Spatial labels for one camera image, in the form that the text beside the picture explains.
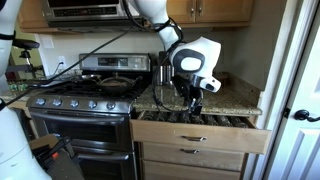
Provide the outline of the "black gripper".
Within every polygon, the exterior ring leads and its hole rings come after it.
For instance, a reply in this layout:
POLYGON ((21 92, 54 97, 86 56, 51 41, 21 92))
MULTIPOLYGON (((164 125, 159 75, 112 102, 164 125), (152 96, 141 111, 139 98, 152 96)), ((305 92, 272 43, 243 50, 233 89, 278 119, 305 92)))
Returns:
POLYGON ((180 75, 173 76, 172 82, 178 94, 184 99, 184 103, 189 104, 189 113, 193 113, 195 109, 195 115, 200 115, 202 110, 203 98, 202 90, 191 85, 187 79, 183 78, 180 75))

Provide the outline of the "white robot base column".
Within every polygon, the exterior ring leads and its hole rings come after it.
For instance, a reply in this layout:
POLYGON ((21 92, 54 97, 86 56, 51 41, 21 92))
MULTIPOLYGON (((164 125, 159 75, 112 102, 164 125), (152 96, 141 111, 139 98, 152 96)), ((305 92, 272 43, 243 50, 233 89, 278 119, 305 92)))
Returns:
MULTIPOLYGON (((0 0, 0 76, 7 70, 22 0, 0 0)), ((0 180, 52 180, 31 152, 17 113, 1 101, 0 180)))

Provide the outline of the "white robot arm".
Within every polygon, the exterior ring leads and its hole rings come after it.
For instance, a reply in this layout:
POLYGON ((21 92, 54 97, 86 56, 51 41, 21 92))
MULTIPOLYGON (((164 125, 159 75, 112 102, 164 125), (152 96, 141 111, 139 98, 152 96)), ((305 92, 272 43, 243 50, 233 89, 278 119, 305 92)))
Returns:
POLYGON ((221 44, 203 36, 192 42, 185 42, 182 29, 167 13, 167 0, 127 2, 151 23, 163 43, 167 59, 177 72, 172 81, 185 99, 187 112, 199 115, 203 91, 216 93, 221 87, 221 82, 213 76, 221 44))

